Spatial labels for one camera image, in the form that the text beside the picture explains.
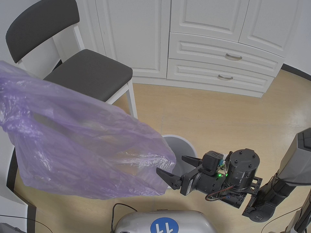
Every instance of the white chair frame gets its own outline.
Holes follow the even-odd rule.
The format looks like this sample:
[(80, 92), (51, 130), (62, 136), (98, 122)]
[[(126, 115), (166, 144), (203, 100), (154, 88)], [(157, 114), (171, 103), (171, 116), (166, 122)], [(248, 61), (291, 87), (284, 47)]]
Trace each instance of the white chair frame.
[[(74, 35), (75, 35), (76, 41), (77, 41), (78, 46), (79, 46), (79, 50), (81, 51), (81, 50), (85, 49), (77, 23), (73, 25), (73, 31), (74, 31)], [(25, 65), (24, 65), (22, 60), (18, 61), (18, 66), (21, 69), (26, 70)], [(137, 110), (136, 110), (136, 103), (135, 103), (132, 79), (130, 81), (128, 81), (124, 86), (122, 86), (115, 94), (113, 94), (111, 96), (111, 98), (106, 101), (106, 103), (113, 104), (124, 93), (126, 93), (128, 106), (129, 106), (131, 115), (135, 118), (138, 118), (137, 117)]]

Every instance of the cylindrical motor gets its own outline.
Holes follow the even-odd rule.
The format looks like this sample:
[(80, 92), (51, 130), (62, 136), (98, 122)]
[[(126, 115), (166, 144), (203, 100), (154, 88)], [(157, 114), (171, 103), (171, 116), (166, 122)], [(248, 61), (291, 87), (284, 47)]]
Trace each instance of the cylindrical motor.
[(238, 150), (231, 154), (226, 182), (233, 189), (243, 190), (253, 182), (260, 159), (254, 150)]

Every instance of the cabinet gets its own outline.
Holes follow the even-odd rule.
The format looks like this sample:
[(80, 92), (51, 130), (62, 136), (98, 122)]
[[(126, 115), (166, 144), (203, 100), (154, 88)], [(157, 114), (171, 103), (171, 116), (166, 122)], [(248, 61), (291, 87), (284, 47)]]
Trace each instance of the cabinet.
[[(77, 4), (86, 47), (133, 68), (133, 82), (261, 97), (284, 62), (302, 0)], [(54, 37), (65, 58), (68, 39)]]
[(172, 0), (171, 32), (239, 41), (249, 0)]

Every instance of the plastic bag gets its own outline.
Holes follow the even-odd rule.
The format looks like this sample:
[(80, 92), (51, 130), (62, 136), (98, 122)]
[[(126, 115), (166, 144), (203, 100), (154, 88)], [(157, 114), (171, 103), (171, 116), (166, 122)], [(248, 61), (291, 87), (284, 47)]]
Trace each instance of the plastic bag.
[(162, 195), (176, 157), (122, 109), (0, 61), (0, 126), (26, 186), (94, 199)]

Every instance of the beige floor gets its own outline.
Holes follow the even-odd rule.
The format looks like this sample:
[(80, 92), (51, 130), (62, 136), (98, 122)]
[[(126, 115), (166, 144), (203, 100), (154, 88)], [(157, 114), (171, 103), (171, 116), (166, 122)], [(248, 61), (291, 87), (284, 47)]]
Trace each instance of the beige floor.
[[(228, 153), (244, 148), (260, 157), (257, 176), (267, 182), (278, 170), (294, 135), (311, 126), (311, 82), (280, 71), (261, 99), (219, 92), (134, 84), (138, 117), (161, 134), (177, 134), (188, 139), (199, 156), (209, 150)], [(128, 112), (126, 97), (115, 105)], [(296, 188), (290, 198), (277, 207), (274, 217), (301, 206), (310, 187)], [(76, 196), (49, 194), (25, 187), (18, 175), (16, 191), (37, 208), (37, 220), (54, 233), (109, 232), (111, 208), (122, 202), (139, 211), (157, 209), (198, 210), (212, 221), (219, 233), (260, 232), (264, 224), (254, 223), (219, 201), (206, 202), (194, 191), (187, 197), (167, 190), (163, 196), (92, 200)], [(130, 209), (116, 209), (116, 221)], [(293, 213), (275, 220), (264, 232), (280, 232)], [(38, 232), (48, 232), (38, 225)]]

